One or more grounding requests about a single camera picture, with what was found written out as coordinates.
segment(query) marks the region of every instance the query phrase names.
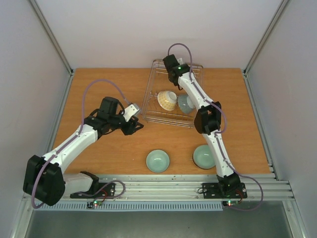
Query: metal frame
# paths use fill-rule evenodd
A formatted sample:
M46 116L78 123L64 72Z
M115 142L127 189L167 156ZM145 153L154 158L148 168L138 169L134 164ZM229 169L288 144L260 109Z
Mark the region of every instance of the metal frame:
M63 53L63 50L61 49L61 47L59 46L50 26L48 25L39 5L37 4L37 2L35 0L28 0L28 2L30 3L31 7L33 8L36 16L39 19L39 22L42 24L46 34L48 35L49 39L51 40L53 46L55 47L60 59L63 61L67 71L69 72L69 74L73 73L73 70L70 67L69 62L66 59L66 56Z
M47 149L50 150L53 147L53 143L56 137L59 122L61 120L61 115L66 103L68 92L70 89L71 81L73 79L73 70L71 69L63 51L61 50L56 38L54 37L50 27L47 24L39 6L35 0L28 0L31 4L33 10L38 16L39 21L43 25L48 37L53 43L56 51L60 55L61 60L65 64L66 69L70 73L70 78L67 83L67 87L60 104L59 112L55 118L55 124L52 129L52 136L48 142ZM249 93L250 102L254 111L255 119L257 121L260 136L263 142L264 150L267 156L268 164L270 166L271 174L265 175L251 175L256 178L264 189L264 199L265 200L281 200L285 208L285 213L290 225L292 234L294 237L306 238L307 233L305 230L304 223L301 219L291 186L288 181L277 180L279 177L278 168L274 165L274 159L271 156L269 145L265 137L265 130L260 120L260 115L256 107L256 102L254 100L252 89L249 84L248 72L252 67L254 61L259 55L261 49L265 45L267 39L269 38L271 32L273 31L275 25L277 24L279 18L284 12L286 6L290 0L282 0L277 11L274 14L268 28L266 29L262 39L260 40L254 54L252 55L246 69L244 70L244 80ZM127 187L127 191L119 199L111 201L115 203L131 203L138 201L156 201L158 203L166 201L174 201L178 203L189 202L190 204L197 204L204 201L203 196L197 193L198 188L201 186L202 182L217 182L215 175L99 175L101 181L120 179ZM260 192L257 185L250 181L242 179L242 182L246 183L246 188L248 190L248 199L246 201L259 201ZM74 201L69 197L64 197L61 203L72 203L79 204L86 202L86 199L80 199ZM221 199L212 200L212 202L220 202ZM26 195L23 197L20 204L19 212L16 217L15 227L11 234L12 238L25 237L28 225L30 223L31 215L33 209L31 207L30 196Z
M290 0L282 0L280 5L278 6L276 12L274 13L274 16L272 20L270 21L268 27L266 28L259 44L256 47L256 50L254 51L253 55L251 56L251 59L249 60L246 69L244 72L248 73L254 63L254 61L257 59L259 53L261 52L262 48L264 47L265 43L267 42L269 36L273 32L276 24L278 23L279 19L281 18L283 12L285 11L287 5L289 4Z

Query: metal wire basket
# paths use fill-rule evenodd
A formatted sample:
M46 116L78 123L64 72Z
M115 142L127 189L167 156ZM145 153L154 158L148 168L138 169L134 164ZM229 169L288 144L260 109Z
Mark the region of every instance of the metal wire basket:
M192 69L197 82L201 85L201 87L203 87L203 66L193 64ZM156 59L152 64L151 74L143 99L143 118L146 121L153 121L157 123L193 127L196 110L193 110L190 114L184 114L178 105L176 105L173 111L166 111L159 105L158 93L165 90L172 91L176 93L177 96L186 94L184 90L178 90L178 88L168 80L163 60Z

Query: beige bowl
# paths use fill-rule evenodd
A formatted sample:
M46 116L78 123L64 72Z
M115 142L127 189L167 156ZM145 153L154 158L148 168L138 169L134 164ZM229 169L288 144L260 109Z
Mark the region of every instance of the beige bowl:
M158 93L158 103L163 109L173 111L176 107L177 96L172 91L161 91Z

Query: pale green bowl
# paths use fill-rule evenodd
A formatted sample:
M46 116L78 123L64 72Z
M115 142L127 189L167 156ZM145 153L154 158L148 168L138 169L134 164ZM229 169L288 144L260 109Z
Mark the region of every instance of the pale green bowl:
M154 173L162 173L169 166L169 156L165 151L154 150L147 156L147 167Z
M213 155L208 145L201 145L196 148L193 154L194 163L204 170L215 166Z

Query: cable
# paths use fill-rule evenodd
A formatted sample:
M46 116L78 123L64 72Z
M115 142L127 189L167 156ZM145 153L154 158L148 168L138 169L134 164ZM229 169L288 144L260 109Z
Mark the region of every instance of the cable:
M114 131L115 131L115 130L111 130L111 131L105 133L104 135L109 135L109 134L113 133Z
M197 193L198 194L203 194L205 192L206 189L204 189L203 187L198 188Z
M239 190L236 190L236 193L240 195L240 201L238 202L238 204L240 204L243 201L243 195Z
M32 189L32 195L31 195L31 204L32 204L32 207L34 209L38 209L40 207L43 206L43 202L37 206L35 204L35 193L36 193L36 189L37 189L37 186L39 184L39 181L41 179L41 176L44 172L44 170L46 169L46 167L49 165L49 163L52 161L52 159L54 157L56 157L67 145L69 145L74 139L76 139L78 137L78 135L82 132L83 130L83 127L84 127L84 119L85 119L85 98L86 98L86 94L87 94L87 91L88 89L95 83L97 82L107 82L107 83L110 83L112 84L118 91L119 93L121 94L121 96L123 97L123 100L128 104L130 105L131 103L128 101L128 99L124 96L123 92L120 90L120 88L115 84L113 83L112 81L108 80L108 79L97 79L97 80L94 80L92 81L85 89L84 91L84 94L83 94L83 98L82 98L82 110L81 110L81 125L80 125L80 128L79 128L79 131L78 131L78 134L74 135L72 138L70 138L63 146L61 146L57 151L56 151L56 154L55 155L52 155L42 166L42 168L40 169L36 179L35 179L35 182L34 182L34 185L33 185L33 189Z
M177 46L177 45L180 45L180 46L185 47L185 48L187 49L187 51L188 51L189 58L190 58L189 78L190 78L191 82L193 83L194 87L196 88L196 90L198 91L198 93L201 95L201 97L202 97L206 102L208 102L210 105L212 105L213 107L215 107L215 108L222 114L222 116L223 116L224 128L223 128L222 131L216 131L216 132L215 132L215 138L216 138L216 141L217 141L217 143L218 143L218 146L219 146L219 149L220 149L220 152L221 152L221 155L222 155L224 161L225 161L226 164L229 166L229 168L230 168L233 172L235 172L238 176L240 176L240 177L242 177L242 178L246 178L246 179L251 179L251 180L253 180L253 181L259 186L260 191L261 191L261 199L260 199L259 203L257 204L257 206L255 206L254 208L251 208L251 209L240 209L240 208L237 208L237 207L230 207L230 208L232 208L232 209L234 209L234 210L238 210L238 211L254 211L254 210L258 209L258 208L261 206L262 202L263 202L264 192L263 192L262 186L261 186L261 184L260 184L255 178L240 174L239 172L237 172L237 171L228 163L228 161L227 161L227 159L226 159L226 156L224 155L224 152L223 152L223 150L222 150L222 147L221 147L219 138L218 138L218 136L217 136L217 134L223 134L223 133L227 130L227 117L226 117L225 113L221 110L220 107L218 107L217 105L215 105L214 103L212 103L210 100L205 99L205 96L204 96L203 93L199 90L199 87L195 84L195 82L194 82L194 80L193 80L193 78L192 78L193 58L192 58L192 53L191 53L190 49L189 49L185 44L183 44L183 43L175 43L175 44L171 45L171 46L168 48L167 55L169 55L170 49L171 49L172 47L174 47L174 46Z
M102 205L103 202L105 201L106 197L108 197L108 194L107 194L106 191L104 191L104 190L101 190L101 191L104 192L105 195L102 196L102 197L96 197L96 198L93 200L93 203L95 204L95 206L97 205L96 201L97 201L98 199L103 199L103 200L101 201L101 203L100 203L100 205Z
M126 187L125 187L125 184L120 181L120 180L112 180L108 183L106 183L104 186L102 186L97 192L95 192L94 194L87 194L87 193L84 193L84 192L78 192L78 194L81 194L81 195L84 195L86 197L93 197L95 196L96 194L98 194L100 191L102 191L105 187L107 187L109 184L113 183L113 182L118 182L119 184L122 185L123 187L123 190L120 194L116 195L116 196L109 196L107 197L108 199L114 199L114 198L117 198L117 197L120 197L122 194L124 194L125 190L126 190Z

